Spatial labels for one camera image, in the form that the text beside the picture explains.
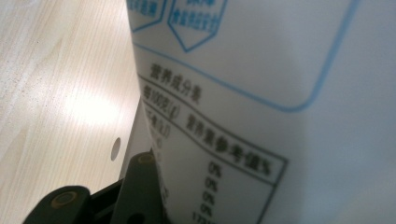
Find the blue printed logo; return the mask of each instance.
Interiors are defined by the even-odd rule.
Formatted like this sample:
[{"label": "blue printed logo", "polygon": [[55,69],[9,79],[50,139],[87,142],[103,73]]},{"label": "blue printed logo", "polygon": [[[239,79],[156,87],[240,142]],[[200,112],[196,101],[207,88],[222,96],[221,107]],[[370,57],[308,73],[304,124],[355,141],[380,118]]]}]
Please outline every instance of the blue printed logo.
[{"label": "blue printed logo", "polygon": [[166,0],[127,0],[132,32],[137,32],[163,20]]},{"label": "blue printed logo", "polygon": [[216,36],[227,0],[173,0],[168,25],[185,52]]}]

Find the screw hole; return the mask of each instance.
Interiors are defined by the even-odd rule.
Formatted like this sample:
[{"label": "screw hole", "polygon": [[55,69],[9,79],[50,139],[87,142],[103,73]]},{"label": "screw hole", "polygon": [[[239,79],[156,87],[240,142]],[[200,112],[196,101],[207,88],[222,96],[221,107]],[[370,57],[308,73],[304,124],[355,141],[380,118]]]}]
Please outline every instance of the screw hole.
[{"label": "screw hole", "polygon": [[143,224],[145,216],[141,213],[135,213],[128,218],[128,224]]},{"label": "screw hole", "polygon": [[111,160],[114,161],[119,155],[121,145],[121,139],[117,138],[114,142],[113,148],[111,149]]}]

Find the wooden table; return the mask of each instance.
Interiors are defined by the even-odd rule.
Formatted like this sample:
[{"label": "wooden table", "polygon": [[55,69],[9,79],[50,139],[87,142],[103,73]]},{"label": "wooden table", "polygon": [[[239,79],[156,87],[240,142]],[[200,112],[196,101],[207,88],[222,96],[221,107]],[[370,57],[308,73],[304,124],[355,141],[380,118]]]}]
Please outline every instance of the wooden table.
[{"label": "wooden table", "polygon": [[138,99],[124,0],[0,1],[0,223],[116,181]]}]

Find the blue border line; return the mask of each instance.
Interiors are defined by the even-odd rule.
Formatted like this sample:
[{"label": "blue border line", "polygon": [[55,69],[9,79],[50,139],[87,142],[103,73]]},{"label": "blue border line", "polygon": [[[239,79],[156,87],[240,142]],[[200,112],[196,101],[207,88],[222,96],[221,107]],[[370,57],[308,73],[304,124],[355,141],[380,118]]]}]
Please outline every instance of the blue border line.
[{"label": "blue border line", "polygon": [[184,65],[185,67],[190,68],[192,71],[200,74],[201,76],[206,77],[206,78],[218,83],[220,86],[225,87],[225,88],[227,88],[229,90],[232,90],[232,91],[236,91],[239,94],[244,95],[245,97],[247,97],[247,98],[249,98],[249,99],[251,99],[253,101],[258,102],[259,104],[267,105],[269,107],[272,107],[275,110],[278,110],[278,111],[281,111],[281,112],[285,112],[285,113],[296,113],[296,112],[301,112],[301,111],[307,109],[318,98],[318,94],[319,94],[321,88],[323,87],[323,84],[324,84],[324,82],[326,80],[327,75],[329,74],[330,69],[332,68],[332,64],[334,62],[334,59],[335,59],[335,57],[336,57],[336,55],[338,53],[338,50],[340,49],[340,46],[341,46],[341,44],[343,42],[343,39],[344,39],[345,35],[346,35],[348,26],[351,23],[351,21],[353,19],[353,16],[355,15],[355,13],[356,13],[356,11],[358,9],[358,5],[359,5],[360,1],[361,0],[352,0],[350,2],[348,10],[346,11],[346,14],[345,14],[345,16],[343,18],[343,21],[342,21],[341,25],[340,25],[340,28],[338,29],[337,34],[335,35],[335,38],[334,38],[334,40],[332,42],[332,46],[331,46],[331,48],[330,48],[330,50],[329,50],[329,52],[328,52],[328,54],[326,56],[326,60],[324,61],[324,64],[322,65],[322,67],[320,69],[319,77],[318,77],[318,80],[315,83],[314,89],[311,91],[311,94],[309,95],[307,100],[305,100],[302,104],[295,105],[295,106],[286,106],[286,105],[277,104],[277,103],[275,103],[273,101],[267,100],[267,99],[262,98],[262,97],[257,96],[257,95],[254,95],[254,94],[252,94],[252,93],[250,93],[248,91],[242,90],[242,89],[240,89],[240,88],[238,88],[238,87],[236,87],[234,85],[231,85],[231,84],[229,84],[227,82],[224,82],[223,80],[220,80],[220,79],[218,79],[218,78],[216,78],[216,77],[214,77],[214,76],[212,76],[212,75],[210,75],[210,74],[208,74],[208,73],[206,73],[206,72],[204,72],[204,71],[202,71],[202,70],[200,70],[200,69],[198,69],[198,68],[196,68],[196,67],[194,67],[194,66],[192,66],[190,64],[184,63],[184,62],[182,62],[179,59],[173,58],[173,57],[171,57],[169,55],[166,55],[166,54],[161,53],[159,51],[156,51],[154,49],[150,49],[148,47],[145,47],[145,46],[140,45],[140,44],[135,43],[135,42],[134,42],[134,45],[139,47],[139,48],[141,48],[141,49],[144,49],[144,50],[146,50],[148,52],[151,52],[151,53],[157,54],[159,56],[162,56],[162,57],[164,57],[164,58],[166,58],[168,60],[171,60],[171,61],[173,61],[175,63],[179,63],[181,65]]},{"label": "blue border line", "polygon": [[175,37],[176,37],[178,43],[180,43],[180,45],[181,45],[181,47],[183,48],[184,52],[188,53],[188,52],[192,51],[193,49],[196,49],[196,48],[200,47],[200,46],[203,45],[206,41],[208,41],[209,39],[211,39],[211,38],[213,38],[214,36],[217,35],[218,30],[219,30],[220,25],[221,25],[221,20],[222,20],[223,14],[224,14],[224,10],[225,10],[225,7],[226,7],[226,5],[227,5],[227,0],[224,0],[224,1],[223,1],[223,5],[222,5],[222,7],[221,7],[221,11],[220,11],[220,15],[219,15],[219,26],[218,26],[218,28],[216,29],[216,31],[213,32],[213,33],[212,33],[211,35],[209,35],[208,37],[206,37],[205,39],[203,39],[203,40],[199,41],[198,43],[192,45],[192,46],[189,47],[189,48],[187,48],[187,47],[184,45],[182,39],[178,36],[177,31],[173,28],[173,26],[172,26],[172,24],[171,24],[171,16],[172,16],[172,13],[173,13],[173,11],[174,11],[174,9],[175,9],[175,3],[176,3],[176,0],[173,0],[173,2],[172,2],[172,7],[171,7],[171,11],[170,11],[170,13],[169,13],[168,26],[169,26],[169,28],[171,28],[172,33],[174,33],[174,35],[175,35]]},{"label": "blue border line", "polygon": [[167,0],[163,0],[163,10],[161,11],[161,16],[160,16],[160,18],[159,18],[158,20],[152,21],[152,22],[149,22],[149,23],[146,24],[146,25],[142,25],[142,26],[140,26],[140,27],[137,27],[137,28],[135,28],[135,29],[132,30],[132,33],[136,33],[136,32],[138,32],[138,31],[141,31],[141,30],[143,30],[143,29],[146,29],[146,28],[148,28],[148,27],[150,27],[150,26],[153,26],[153,25],[155,25],[155,24],[157,24],[157,23],[160,23],[160,22],[163,20],[163,13],[165,12],[166,1],[167,1]]}]

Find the light wood grain surface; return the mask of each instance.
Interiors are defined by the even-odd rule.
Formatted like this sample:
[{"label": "light wood grain surface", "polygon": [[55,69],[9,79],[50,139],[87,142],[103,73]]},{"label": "light wood grain surface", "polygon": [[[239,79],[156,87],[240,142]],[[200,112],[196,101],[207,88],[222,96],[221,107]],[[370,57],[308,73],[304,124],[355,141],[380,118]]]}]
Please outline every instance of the light wood grain surface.
[{"label": "light wood grain surface", "polygon": [[0,223],[116,181],[138,98],[124,0],[1,0]]}]

